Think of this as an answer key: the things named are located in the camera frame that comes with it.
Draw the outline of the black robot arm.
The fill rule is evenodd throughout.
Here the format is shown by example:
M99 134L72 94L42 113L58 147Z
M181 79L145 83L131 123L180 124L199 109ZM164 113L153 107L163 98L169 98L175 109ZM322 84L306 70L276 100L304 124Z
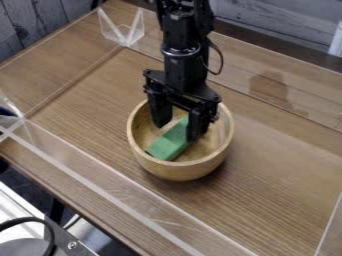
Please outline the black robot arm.
M213 13L208 0L155 0L163 32L160 52L164 69L145 69L144 92L148 95L153 124L161 128L172 119L172 107L188 112L185 139L196 141L217 119L221 97L205 84L209 48L220 53L208 38Z

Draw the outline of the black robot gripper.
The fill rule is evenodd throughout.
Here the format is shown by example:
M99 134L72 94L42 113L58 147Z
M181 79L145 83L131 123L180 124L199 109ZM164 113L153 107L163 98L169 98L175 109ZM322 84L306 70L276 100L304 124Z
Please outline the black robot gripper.
M145 69L144 92L153 124L161 128L172 119L172 107L188 112L187 141L196 141L216 119L217 93L207 85L207 75L217 75L208 69L209 48L212 44L183 49L161 46L164 70Z

